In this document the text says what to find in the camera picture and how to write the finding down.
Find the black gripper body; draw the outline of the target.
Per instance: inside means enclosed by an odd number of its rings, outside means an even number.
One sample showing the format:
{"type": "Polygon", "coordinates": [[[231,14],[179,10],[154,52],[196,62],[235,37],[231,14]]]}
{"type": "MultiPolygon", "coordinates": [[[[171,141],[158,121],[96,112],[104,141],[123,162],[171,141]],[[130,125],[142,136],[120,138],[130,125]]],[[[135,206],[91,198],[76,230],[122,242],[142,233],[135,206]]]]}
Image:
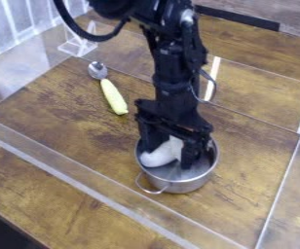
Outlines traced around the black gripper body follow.
{"type": "Polygon", "coordinates": [[[170,136],[183,138],[191,134],[210,134],[212,125],[200,117],[196,107],[198,100],[191,90],[167,93],[155,91],[154,99],[136,99],[135,120],[163,119],[159,129],[170,136]]]}

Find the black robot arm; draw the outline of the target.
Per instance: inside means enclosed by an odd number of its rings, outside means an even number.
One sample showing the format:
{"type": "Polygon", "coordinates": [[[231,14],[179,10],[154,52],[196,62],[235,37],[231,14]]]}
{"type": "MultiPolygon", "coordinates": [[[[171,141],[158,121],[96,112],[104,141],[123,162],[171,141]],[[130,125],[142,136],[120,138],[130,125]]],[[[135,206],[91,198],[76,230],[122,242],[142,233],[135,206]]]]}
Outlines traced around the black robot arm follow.
{"type": "Polygon", "coordinates": [[[142,154],[171,137],[182,140],[180,166],[203,154],[212,126],[196,111],[200,67],[207,63],[190,0],[88,0],[96,14],[139,23],[154,59],[155,98],[135,101],[142,154]]]}

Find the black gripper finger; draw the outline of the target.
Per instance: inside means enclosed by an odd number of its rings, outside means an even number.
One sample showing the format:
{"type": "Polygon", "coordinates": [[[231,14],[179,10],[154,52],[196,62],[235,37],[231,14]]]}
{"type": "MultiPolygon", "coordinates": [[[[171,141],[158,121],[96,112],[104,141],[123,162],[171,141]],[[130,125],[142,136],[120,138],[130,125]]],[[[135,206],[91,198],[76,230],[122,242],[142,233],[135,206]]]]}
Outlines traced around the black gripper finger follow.
{"type": "Polygon", "coordinates": [[[208,150],[210,134],[191,134],[182,138],[180,168],[187,170],[208,150]]]}
{"type": "Polygon", "coordinates": [[[138,117],[138,130],[140,135],[142,150],[151,153],[164,142],[170,136],[159,129],[166,123],[163,119],[146,119],[138,117]]]}

